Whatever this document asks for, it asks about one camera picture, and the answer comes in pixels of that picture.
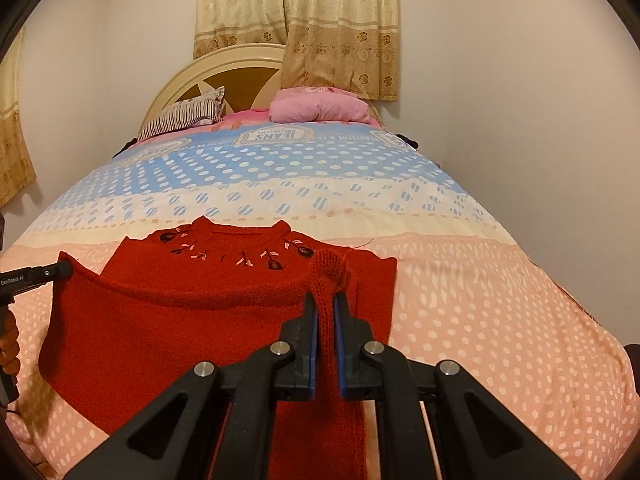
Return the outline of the red knitted sweater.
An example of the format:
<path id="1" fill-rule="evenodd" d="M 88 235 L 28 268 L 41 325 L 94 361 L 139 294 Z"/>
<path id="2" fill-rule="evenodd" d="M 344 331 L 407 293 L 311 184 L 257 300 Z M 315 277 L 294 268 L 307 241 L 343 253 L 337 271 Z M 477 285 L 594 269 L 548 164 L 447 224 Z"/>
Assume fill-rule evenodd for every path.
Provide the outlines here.
<path id="1" fill-rule="evenodd" d="M 273 342 L 312 298 L 319 317 L 318 386 L 277 409 L 273 479 L 362 479 L 363 409 L 338 392 L 333 300 L 344 292 L 375 337 L 392 325 L 397 262 L 294 232 L 206 218 L 125 238 L 101 272 L 74 263 L 53 286 L 39 356 L 43 379 L 110 434 L 197 362 L 226 366 Z"/>

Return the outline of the beige side window curtain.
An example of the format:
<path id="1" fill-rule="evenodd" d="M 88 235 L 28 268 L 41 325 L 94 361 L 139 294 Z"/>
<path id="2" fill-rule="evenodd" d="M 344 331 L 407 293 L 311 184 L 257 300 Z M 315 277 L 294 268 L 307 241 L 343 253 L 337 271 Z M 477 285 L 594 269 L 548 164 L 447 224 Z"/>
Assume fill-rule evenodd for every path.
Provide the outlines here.
<path id="1" fill-rule="evenodd" d="M 36 180 L 34 166 L 26 146 L 20 114 L 20 62 L 24 32 L 13 40 L 1 62 L 1 122 L 0 122 L 0 206 Z"/>

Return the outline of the polka dot bed quilt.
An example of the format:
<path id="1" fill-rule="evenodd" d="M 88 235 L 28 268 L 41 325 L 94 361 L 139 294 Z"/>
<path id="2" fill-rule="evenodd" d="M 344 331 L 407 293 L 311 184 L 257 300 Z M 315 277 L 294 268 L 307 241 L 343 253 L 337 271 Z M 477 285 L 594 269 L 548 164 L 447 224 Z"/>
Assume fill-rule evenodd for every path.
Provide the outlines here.
<path id="1" fill-rule="evenodd" d="M 367 125 L 237 124 L 145 141 L 61 195 L 1 265 L 67 252 L 98 272 L 123 238 L 200 217 L 282 220 L 297 235 L 395 258 L 392 346 L 416 361 L 459 361 L 582 478 L 607 477 L 637 437 L 623 346 L 448 174 Z"/>

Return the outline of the dark wooden footboard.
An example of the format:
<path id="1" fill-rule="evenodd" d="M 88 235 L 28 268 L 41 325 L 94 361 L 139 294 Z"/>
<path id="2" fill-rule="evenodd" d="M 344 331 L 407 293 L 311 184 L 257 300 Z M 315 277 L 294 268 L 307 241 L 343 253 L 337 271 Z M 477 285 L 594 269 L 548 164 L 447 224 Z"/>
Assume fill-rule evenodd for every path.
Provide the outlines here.
<path id="1" fill-rule="evenodd" d="M 640 344 L 626 344 L 624 349 L 631 362 L 634 374 L 638 375 L 640 373 Z"/>

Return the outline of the striped pillow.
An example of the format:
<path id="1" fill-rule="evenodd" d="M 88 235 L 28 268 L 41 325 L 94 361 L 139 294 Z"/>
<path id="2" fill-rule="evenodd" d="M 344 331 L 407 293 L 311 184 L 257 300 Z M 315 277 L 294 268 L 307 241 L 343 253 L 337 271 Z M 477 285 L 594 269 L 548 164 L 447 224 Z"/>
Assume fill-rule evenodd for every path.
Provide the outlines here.
<path id="1" fill-rule="evenodd" d="M 138 136 L 139 141 L 196 126 L 219 122 L 224 111 L 226 87 L 221 86 L 196 98 L 175 102 L 155 118 L 146 122 Z"/>

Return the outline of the pink bed sheet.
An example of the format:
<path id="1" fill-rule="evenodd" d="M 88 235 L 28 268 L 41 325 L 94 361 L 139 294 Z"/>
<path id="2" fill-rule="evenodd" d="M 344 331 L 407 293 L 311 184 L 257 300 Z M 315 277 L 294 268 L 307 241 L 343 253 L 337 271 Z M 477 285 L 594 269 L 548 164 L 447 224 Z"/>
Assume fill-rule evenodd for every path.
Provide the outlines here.
<path id="1" fill-rule="evenodd" d="M 240 128 L 241 126 L 263 124 L 264 122 L 271 122 L 270 113 L 268 108 L 264 110 L 241 110 L 240 112 L 234 112 L 225 114 L 220 120 L 220 124 L 224 124 L 226 128 Z"/>

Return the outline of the cream wooden headboard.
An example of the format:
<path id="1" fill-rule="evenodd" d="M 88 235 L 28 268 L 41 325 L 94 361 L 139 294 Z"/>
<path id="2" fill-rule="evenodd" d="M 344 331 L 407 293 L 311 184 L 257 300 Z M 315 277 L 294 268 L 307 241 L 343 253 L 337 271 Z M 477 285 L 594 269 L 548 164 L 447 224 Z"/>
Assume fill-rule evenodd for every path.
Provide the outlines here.
<path id="1" fill-rule="evenodd" d="M 269 110 L 271 101 L 283 89 L 284 55 L 282 44 L 239 44 L 206 54 L 166 84 L 142 126 L 175 102 L 202 96 L 221 86 L 226 87 L 222 117 L 241 110 Z M 366 103 L 372 116 L 366 125 L 378 127 L 381 125 L 378 112 Z"/>

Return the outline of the pink pillow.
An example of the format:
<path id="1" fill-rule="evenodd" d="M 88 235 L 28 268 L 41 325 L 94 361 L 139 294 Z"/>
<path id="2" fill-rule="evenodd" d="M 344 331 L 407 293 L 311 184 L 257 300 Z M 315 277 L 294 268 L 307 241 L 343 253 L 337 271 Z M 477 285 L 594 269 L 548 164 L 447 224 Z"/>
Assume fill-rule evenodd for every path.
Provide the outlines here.
<path id="1" fill-rule="evenodd" d="M 369 105 L 356 94 L 334 87 L 281 89 L 270 103 L 273 122 L 362 122 L 372 118 Z"/>

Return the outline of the left beige curtain panel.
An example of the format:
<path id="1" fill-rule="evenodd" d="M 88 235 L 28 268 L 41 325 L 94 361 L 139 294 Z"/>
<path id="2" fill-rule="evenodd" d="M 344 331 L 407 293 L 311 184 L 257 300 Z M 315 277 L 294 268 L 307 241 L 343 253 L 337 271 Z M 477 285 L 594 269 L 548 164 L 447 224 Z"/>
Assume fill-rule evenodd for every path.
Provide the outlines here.
<path id="1" fill-rule="evenodd" d="M 196 0 L 193 57 L 237 44 L 285 44 L 292 0 Z"/>

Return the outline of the beige curtain panel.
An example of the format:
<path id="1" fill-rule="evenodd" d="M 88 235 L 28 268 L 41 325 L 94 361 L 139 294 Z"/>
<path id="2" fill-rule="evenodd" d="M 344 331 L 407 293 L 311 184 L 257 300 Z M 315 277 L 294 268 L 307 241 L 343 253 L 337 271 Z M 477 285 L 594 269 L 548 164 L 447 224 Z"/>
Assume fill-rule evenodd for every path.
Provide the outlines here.
<path id="1" fill-rule="evenodd" d="M 293 0 L 284 88 L 334 87 L 395 102 L 399 64 L 399 0 Z"/>
<path id="2" fill-rule="evenodd" d="M 237 44 L 285 44 L 292 0 L 196 0 L 193 57 Z"/>

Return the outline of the right beige curtain panel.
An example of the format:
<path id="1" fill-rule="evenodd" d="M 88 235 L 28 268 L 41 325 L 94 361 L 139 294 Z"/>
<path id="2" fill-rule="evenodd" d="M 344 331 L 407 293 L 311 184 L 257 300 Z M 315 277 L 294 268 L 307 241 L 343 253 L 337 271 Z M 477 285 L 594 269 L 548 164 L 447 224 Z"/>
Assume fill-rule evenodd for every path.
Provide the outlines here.
<path id="1" fill-rule="evenodd" d="M 399 0 L 293 0 L 284 88 L 334 87 L 395 102 L 399 64 Z"/>

